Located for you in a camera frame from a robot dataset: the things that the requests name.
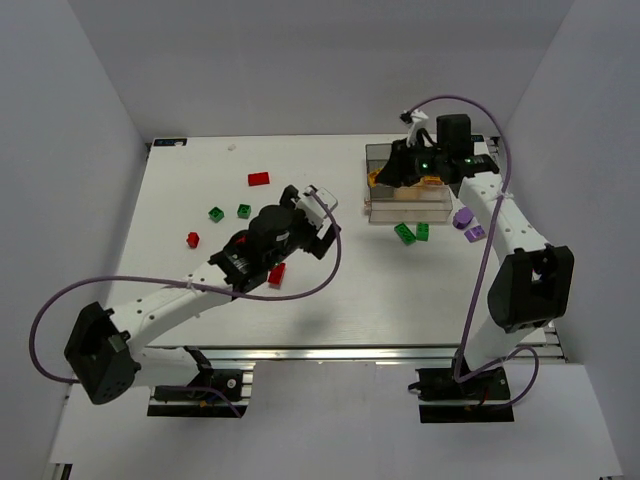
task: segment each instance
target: transparent container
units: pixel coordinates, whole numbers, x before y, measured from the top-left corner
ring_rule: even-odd
[[[391,144],[367,145],[367,175],[384,167],[391,154]],[[365,208],[369,223],[445,223],[451,215],[451,192],[445,185],[421,182],[412,187],[371,186]]]

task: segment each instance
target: red block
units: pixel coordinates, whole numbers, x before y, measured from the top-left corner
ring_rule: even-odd
[[[255,187],[256,185],[269,185],[269,172],[250,173],[249,186]]]
[[[187,245],[189,245],[191,248],[196,248],[198,246],[198,243],[200,243],[200,237],[196,232],[191,232],[189,235],[187,235]]]
[[[281,263],[269,272],[267,282],[269,282],[270,287],[280,287],[280,285],[282,285],[282,277],[284,277],[284,270],[286,267],[287,265],[285,263]]]

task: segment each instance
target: green lego brick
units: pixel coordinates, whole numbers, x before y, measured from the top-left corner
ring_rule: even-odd
[[[251,216],[251,205],[240,204],[238,207],[238,216],[240,218],[249,218]]]
[[[429,240],[429,224],[428,223],[419,223],[416,226],[416,238],[421,242],[426,242]]]
[[[224,212],[218,207],[213,207],[211,210],[209,210],[209,218],[218,223],[224,218]]]
[[[413,234],[411,230],[409,230],[409,227],[407,227],[404,223],[401,223],[400,225],[396,225],[394,227],[394,230],[400,237],[400,240],[402,240],[405,245],[411,245],[412,243],[415,243],[416,236]]]

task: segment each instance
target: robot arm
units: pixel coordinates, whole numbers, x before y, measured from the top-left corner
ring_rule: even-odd
[[[426,115],[403,114],[405,123],[423,125]],[[467,115],[437,118],[437,145],[397,140],[376,182],[410,186],[425,175],[439,176],[463,204],[489,230],[502,177],[489,155],[474,155],[471,121]],[[573,272],[573,254],[553,247],[527,221],[514,200],[506,195],[496,219],[493,248],[500,270],[488,294],[490,316],[469,339],[464,371],[506,357],[527,335],[564,315]]]
[[[191,288],[164,287],[107,310],[97,302],[83,308],[64,353],[91,401],[110,402],[132,386],[206,386],[212,370],[197,349],[146,346],[191,317],[229,303],[233,292],[245,294],[263,284],[269,270],[298,249],[323,258],[336,235],[329,228],[318,236],[327,215],[311,191],[329,211],[337,207],[325,189],[310,186],[299,195],[287,187],[278,205],[264,207],[247,230],[183,279],[193,282]]]

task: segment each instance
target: purple lego brick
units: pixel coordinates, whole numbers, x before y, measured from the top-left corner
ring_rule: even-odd
[[[458,210],[453,216],[453,226],[462,230],[467,228],[467,225],[471,223],[471,220],[473,220],[473,212],[469,207],[464,207]]]
[[[487,234],[484,233],[484,230],[482,229],[482,227],[478,225],[477,227],[470,228],[469,230],[464,232],[464,236],[467,237],[467,240],[473,243],[486,237]]]

